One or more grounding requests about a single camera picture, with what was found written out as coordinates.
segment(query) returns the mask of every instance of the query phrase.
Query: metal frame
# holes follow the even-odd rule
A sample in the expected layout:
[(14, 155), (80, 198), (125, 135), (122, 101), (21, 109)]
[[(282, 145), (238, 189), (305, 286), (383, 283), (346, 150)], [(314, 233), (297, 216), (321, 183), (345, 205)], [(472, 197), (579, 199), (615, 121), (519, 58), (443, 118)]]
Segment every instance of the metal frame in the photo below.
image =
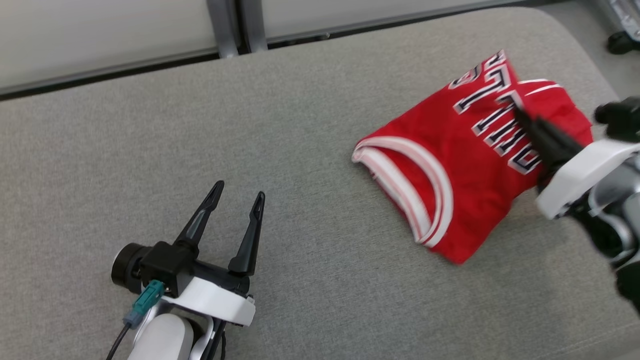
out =
[(609, 0), (586, 0), (585, 3), (599, 23), (612, 34), (624, 30), (620, 20), (611, 8)]
[(209, 18), (218, 43), (220, 58), (238, 56), (236, 7), (233, 0), (207, 0)]
[(262, 0), (239, 0), (244, 40), (251, 53), (268, 50)]
[(640, 42), (640, 2), (635, 0), (609, 0), (618, 25), (636, 42)]

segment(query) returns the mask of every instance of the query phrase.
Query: folded shirt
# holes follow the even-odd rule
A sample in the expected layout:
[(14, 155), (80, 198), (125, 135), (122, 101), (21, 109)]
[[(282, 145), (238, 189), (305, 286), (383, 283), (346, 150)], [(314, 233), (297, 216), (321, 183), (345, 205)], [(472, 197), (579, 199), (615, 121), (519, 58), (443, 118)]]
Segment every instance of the folded shirt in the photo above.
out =
[(593, 141), (591, 123), (564, 88), (518, 81), (500, 51), (360, 140), (352, 160), (404, 213), (415, 242), (462, 264), (541, 170), (514, 104), (582, 145)]

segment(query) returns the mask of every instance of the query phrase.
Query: teal connector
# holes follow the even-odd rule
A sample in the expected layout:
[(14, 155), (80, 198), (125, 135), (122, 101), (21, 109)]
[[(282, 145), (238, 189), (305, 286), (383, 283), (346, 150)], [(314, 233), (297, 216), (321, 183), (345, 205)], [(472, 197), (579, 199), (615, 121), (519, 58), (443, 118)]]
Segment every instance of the teal connector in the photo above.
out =
[(147, 311), (156, 305), (163, 295), (164, 284), (158, 280), (151, 280), (136, 302), (133, 303), (133, 310), (122, 319), (123, 323), (130, 325), (132, 329), (137, 328), (145, 318)]

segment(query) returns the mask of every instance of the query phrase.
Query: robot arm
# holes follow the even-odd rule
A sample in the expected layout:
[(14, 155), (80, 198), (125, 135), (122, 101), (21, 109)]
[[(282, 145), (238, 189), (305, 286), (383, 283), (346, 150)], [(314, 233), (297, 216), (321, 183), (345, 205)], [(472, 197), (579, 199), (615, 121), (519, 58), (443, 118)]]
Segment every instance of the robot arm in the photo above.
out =
[(130, 243), (117, 255), (112, 281), (140, 297), (107, 359), (129, 327), (138, 330), (129, 360), (210, 360), (220, 344), (224, 359), (226, 324), (251, 324), (255, 305), (248, 294), (249, 276), (255, 271), (264, 193), (255, 199), (249, 226), (228, 267), (197, 260), (198, 244), (224, 185), (218, 181), (213, 186), (173, 244)]
[(609, 138), (582, 148), (544, 119), (516, 110), (544, 173), (537, 203), (549, 219), (582, 224), (609, 260), (620, 295), (640, 313), (640, 98), (601, 106), (596, 120)]

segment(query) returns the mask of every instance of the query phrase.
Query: gray cushion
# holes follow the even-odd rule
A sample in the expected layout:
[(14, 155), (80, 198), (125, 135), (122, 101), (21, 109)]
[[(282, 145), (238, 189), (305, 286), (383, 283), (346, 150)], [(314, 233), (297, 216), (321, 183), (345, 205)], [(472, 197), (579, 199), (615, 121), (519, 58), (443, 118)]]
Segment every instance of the gray cushion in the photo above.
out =
[[(603, 359), (640, 322), (606, 262), (532, 192), (454, 266), (412, 242), (350, 155), (356, 141), (505, 48), (586, 113), (615, 98), (537, 10), (504, 8), (0, 103), (0, 358), (102, 358), (134, 295), (125, 244), (173, 241), (216, 180), (201, 244), (235, 254), (266, 212), (251, 327), (229, 359)], [(117, 357), (131, 349), (127, 336)]]

